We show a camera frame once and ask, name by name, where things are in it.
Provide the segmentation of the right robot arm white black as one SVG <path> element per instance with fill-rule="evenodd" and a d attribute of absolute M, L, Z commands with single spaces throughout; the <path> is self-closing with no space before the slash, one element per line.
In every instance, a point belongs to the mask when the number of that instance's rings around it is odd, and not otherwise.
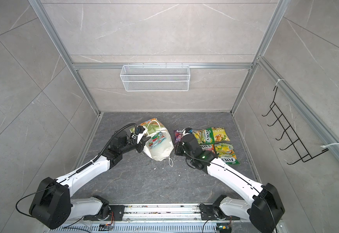
<path fill-rule="evenodd" d="M 193 169 L 220 180 L 241 196 L 241 200 L 221 195 L 212 205 L 211 218 L 237 217 L 249 220 L 261 233 L 273 233 L 285 213 L 276 187 L 253 181 L 227 165 L 215 153 L 202 150 L 191 128 L 181 133 L 175 155 L 184 156 Z"/>

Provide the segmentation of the white floral paper bag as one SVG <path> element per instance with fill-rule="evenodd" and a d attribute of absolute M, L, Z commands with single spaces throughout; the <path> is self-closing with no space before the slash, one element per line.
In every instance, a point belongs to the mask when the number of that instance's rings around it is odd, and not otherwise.
<path fill-rule="evenodd" d="M 155 161 L 169 160 L 169 165 L 173 167 L 173 160 L 170 157 L 174 149 L 168 129 L 157 119 L 152 118 L 141 123 L 130 131 L 138 136 L 137 143 L 144 137 L 149 140 L 144 143 L 143 152 Z"/>

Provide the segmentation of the green white snack bag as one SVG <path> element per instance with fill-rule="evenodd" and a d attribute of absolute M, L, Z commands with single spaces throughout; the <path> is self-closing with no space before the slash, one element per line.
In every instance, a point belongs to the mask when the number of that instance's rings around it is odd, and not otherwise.
<path fill-rule="evenodd" d="M 199 145 L 211 145 L 215 143 L 212 128 L 193 130 L 192 133 Z"/>

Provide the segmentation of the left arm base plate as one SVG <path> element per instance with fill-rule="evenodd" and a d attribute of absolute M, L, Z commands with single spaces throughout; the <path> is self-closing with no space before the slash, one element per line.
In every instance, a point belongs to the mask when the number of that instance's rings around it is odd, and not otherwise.
<path fill-rule="evenodd" d="M 125 211 L 124 205 L 106 205 L 105 207 L 102 207 L 98 220 L 111 221 L 112 219 L 114 219 L 114 221 L 122 221 L 124 211 Z"/>

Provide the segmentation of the teal snack packet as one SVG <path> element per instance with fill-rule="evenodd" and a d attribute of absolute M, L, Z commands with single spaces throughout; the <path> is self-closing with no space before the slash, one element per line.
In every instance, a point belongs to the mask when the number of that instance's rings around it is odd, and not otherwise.
<path fill-rule="evenodd" d="M 158 146 L 160 143 L 162 143 L 164 140 L 166 140 L 166 137 L 162 132 L 158 132 L 154 136 L 151 137 L 151 139 L 148 141 L 148 147 L 150 149 Z"/>

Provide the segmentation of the yellow chips snack bag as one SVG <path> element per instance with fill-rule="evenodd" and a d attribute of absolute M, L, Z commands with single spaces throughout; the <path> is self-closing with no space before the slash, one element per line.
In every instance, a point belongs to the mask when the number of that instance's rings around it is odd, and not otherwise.
<path fill-rule="evenodd" d="M 224 127 L 213 127 L 212 132 L 215 142 L 230 141 Z"/>

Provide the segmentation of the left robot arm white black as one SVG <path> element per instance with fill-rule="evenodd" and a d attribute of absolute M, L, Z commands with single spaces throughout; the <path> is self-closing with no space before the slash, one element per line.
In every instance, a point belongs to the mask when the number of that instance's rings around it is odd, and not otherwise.
<path fill-rule="evenodd" d="M 29 208 L 29 216 L 49 229 L 56 229 L 69 219 L 92 217 L 105 220 L 111 217 L 109 201 L 93 196 L 73 199 L 72 196 L 95 177 L 113 168 L 123 154 L 136 150 L 142 152 L 149 137 L 148 129 L 130 123 L 116 131 L 102 151 L 83 166 L 56 179 L 45 178 L 39 184 Z"/>

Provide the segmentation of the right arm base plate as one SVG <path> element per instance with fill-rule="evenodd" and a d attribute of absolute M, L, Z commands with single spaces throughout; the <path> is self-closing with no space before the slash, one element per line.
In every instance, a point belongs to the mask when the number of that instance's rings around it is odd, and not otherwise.
<path fill-rule="evenodd" d="M 202 220 L 240 220 L 239 217 L 227 216 L 223 214 L 221 210 L 214 207 L 213 205 L 205 205 L 202 203 L 198 207 Z"/>

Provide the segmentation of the pink purple snack packet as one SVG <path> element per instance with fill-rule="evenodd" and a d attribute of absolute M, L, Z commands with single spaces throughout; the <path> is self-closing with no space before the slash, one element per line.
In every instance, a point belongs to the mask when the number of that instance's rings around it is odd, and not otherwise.
<path fill-rule="evenodd" d="M 174 144 L 177 145 L 183 136 L 183 130 L 175 130 L 174 131 Z"/>

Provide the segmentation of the orange yellow snack packet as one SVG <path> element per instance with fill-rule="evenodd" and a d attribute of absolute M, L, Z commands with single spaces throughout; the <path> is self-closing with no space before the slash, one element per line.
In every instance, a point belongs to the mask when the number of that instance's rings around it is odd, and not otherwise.
<path fill-rule="evenodd" d="M 203 151 L 210 151 L 212 153 L 215 153 L 215 148 L 213 144 L 205 144 L 200 146 Z"/>

